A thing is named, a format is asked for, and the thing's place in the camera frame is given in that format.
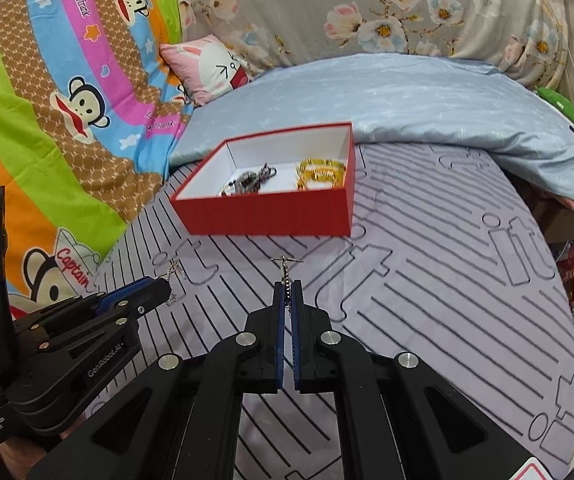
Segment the red jewelry box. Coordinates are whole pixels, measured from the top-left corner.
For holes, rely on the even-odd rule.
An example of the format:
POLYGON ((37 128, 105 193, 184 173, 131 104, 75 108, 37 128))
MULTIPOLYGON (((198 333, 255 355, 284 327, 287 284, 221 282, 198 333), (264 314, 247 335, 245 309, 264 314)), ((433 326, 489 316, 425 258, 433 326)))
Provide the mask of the red jewelry box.
POLYGON ((193 235, 346 236, 355 156, 349 122, 226 139, 170 203, 193 235))

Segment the colourful monkey cartoon blanket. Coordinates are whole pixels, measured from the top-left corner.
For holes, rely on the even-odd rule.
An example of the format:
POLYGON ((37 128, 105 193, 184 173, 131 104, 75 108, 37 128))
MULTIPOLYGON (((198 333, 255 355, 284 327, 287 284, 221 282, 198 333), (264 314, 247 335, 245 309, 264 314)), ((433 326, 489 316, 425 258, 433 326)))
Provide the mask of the colourful monkey cartoon blanket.
POLYGON ((191 106, 176 0, 0 0, 0 188, 14 318, 89 292, 161 188, 191 106))

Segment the pink bunny pillow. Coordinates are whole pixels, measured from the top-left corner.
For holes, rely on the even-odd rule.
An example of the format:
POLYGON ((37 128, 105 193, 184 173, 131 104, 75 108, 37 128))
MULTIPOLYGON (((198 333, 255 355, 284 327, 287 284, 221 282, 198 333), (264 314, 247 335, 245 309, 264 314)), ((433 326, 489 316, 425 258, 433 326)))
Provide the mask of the pink bunny pillow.
POLYGON ((163 61, 199 106, 250 81, 244 63, 214 35, 181 44, 161 44, 159 50, 163 61))

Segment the light blue quilt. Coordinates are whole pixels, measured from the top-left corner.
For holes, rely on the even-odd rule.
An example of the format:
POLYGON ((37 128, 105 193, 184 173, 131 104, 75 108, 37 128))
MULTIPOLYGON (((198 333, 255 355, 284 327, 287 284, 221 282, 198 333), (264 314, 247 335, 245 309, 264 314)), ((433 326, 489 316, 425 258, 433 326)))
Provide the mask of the light blue quilt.
POLYGON ((574 200, 574 125, 496 66, 395 53, 275 68, 197 107, 169 156, 206 157, 247 133, 349 122, 355 142, 488 152, 503 169, 574 200))

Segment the grey floral bedsheet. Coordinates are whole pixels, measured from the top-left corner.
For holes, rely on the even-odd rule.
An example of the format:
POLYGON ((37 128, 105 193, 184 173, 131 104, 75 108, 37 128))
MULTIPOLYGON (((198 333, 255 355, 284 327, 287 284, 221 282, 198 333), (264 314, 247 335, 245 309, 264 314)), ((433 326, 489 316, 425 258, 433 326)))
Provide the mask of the grey floral bedsheet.
POLYGON ((554 88, 564 0, 177 0, 184 39, 219 38, 254 74, 354 53, 468 58, 554 88))

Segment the green plush object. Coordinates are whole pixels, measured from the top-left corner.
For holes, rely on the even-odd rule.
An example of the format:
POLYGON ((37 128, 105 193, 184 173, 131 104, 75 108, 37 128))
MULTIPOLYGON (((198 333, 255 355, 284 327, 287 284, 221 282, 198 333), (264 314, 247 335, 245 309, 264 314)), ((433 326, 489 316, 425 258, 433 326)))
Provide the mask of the green plush object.
POLYGON ((574 104, 556 90, 538 87, 536 93, 574 124, 574 104))

